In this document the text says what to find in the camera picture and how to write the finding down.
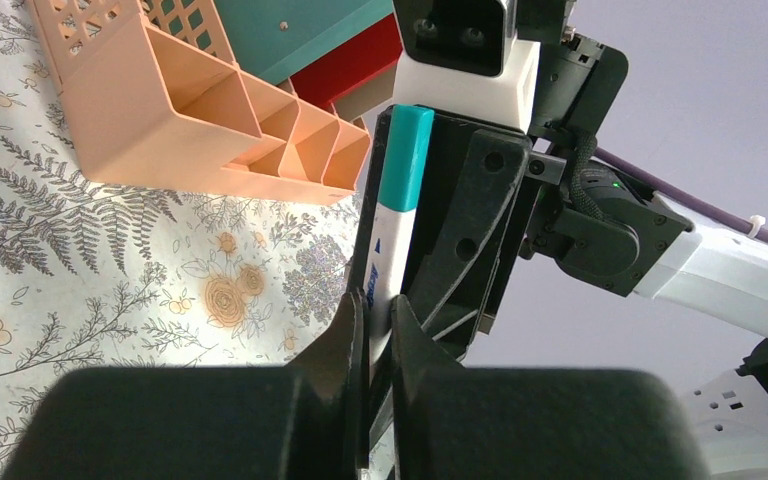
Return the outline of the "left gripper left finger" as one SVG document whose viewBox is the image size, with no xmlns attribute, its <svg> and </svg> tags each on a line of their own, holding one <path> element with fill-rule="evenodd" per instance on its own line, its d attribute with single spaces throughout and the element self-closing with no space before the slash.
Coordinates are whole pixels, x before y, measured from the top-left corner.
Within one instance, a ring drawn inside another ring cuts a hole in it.
<svg viewBox="0 0 768 480">
<path fill-rule="evenodd" d="M 366 303 L 283 366 L 94 367 L 48 391 L 7 479 L 356 479 L 368 464 Z"/>
</svg>

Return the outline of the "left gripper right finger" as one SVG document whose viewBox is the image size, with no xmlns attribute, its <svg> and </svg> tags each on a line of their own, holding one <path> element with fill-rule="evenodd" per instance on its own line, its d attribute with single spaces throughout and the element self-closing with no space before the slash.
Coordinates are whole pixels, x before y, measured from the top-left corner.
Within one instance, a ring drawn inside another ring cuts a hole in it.
<svg viewBox="0 0 768 480">
<path fill-rule="evenodd" d="M 706 479 L 675 395 L 624 369 L 469 368 L 392 301 L 396 479 Z"/>
</svg>

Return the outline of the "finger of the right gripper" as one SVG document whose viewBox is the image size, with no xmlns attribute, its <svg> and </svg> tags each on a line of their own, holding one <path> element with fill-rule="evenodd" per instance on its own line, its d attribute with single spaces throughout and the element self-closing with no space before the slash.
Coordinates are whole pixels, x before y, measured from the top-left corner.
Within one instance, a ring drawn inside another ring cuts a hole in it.
<svg viewBox="0 0 768 480">
<path fill-rule="evenodd" d="M 372 135 L 372 144 L 367 162 L 366 180 L 360 195 L 359 221 L 355 238 L 352 260 L 346 281 L 348 293 L 364 293 L 366 268 L 371 257 L 372 230 L 381 185 L 384 157 L 391 127 L 393 107 L 386 107 L 376 118 Z"/>
</svg>

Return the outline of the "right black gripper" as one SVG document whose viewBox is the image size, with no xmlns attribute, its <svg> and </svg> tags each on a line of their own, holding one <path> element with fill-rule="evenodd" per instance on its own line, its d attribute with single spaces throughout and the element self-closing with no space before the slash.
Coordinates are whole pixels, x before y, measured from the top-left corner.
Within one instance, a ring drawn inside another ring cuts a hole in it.
<svg viewBox="0 0 768 480">
<path fill-rule="evenodd" d="M 506 127 L 435 111 L 402 291 L 455 359 L 482 315 L 492 324 L 517 258 L 547 256 L 624 297 L 689 231 L 648 186 L 594 158 L 627 70 L 586 37 L 517 40 L 503 68 L 517 80 Z"/>
</svg>

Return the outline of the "beige folder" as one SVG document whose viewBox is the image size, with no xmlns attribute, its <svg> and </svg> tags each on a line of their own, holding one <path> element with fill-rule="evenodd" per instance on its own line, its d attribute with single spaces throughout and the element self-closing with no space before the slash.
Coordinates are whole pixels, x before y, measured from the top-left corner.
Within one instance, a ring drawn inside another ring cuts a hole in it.
<svg viewBox="0 0 768 480">
<path fill-rule="evenodd" d="M 332 107 L 336 115 L 342 120 L 354 122 L 389 101 L 393 96 L 396 69 L 396 65 L 392 65 L 334 100 Z"/>
</svg>

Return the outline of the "teal capped white marker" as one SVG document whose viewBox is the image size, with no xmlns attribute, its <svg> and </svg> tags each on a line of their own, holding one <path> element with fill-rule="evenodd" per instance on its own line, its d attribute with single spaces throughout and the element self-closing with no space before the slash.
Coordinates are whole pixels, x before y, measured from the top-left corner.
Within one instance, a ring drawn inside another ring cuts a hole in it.
<svg viewBox="0 0 768 480">
<path fill-rule="evenodd" d="M 390 338 L 390 302 L 403 285 L 433 120 L 434 111 L 421 106 L 390 111 L 365 275 L 371 373 Z"/>
</svg>

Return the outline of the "red folder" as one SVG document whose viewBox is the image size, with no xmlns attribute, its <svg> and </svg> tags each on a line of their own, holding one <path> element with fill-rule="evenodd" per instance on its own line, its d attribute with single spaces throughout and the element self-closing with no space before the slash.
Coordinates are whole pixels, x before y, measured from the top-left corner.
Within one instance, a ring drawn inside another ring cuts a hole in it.
<svg viewBox="0 0 768 480">
<path fill-rule="evenodd" d="M 402 53 L 393 14 L 337 46 L 290 77 L 299 98 L 325 109 L 394 67 Z"/>
</svg>

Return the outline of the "teal folder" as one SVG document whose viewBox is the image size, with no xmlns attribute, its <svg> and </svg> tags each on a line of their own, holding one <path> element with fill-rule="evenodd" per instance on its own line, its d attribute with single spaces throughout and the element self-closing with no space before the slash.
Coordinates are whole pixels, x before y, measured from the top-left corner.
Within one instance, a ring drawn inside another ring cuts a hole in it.
<svg viewBox="0 0 768 480">
<path fill-rule="evenodd" d="M 393 12 L 383 0 L 215 0 L 236 63 L 278 84 Z"/>
</svg>

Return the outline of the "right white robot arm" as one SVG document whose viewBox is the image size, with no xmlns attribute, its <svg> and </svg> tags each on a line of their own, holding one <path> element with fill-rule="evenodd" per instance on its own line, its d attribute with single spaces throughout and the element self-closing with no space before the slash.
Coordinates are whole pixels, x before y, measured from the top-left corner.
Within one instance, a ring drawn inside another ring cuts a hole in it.
<svg viewBox="0 0 768 480">
<path fill-rule="evenodd" d="M 620 51 L 502 17 L 398 25 L 349 288 L 396 479 L 768 479 L 768 232 L 608 154 Z M 684 396 L 635 370 L 469 368 L 518 259 L 761 336 Z"/>
</svg>

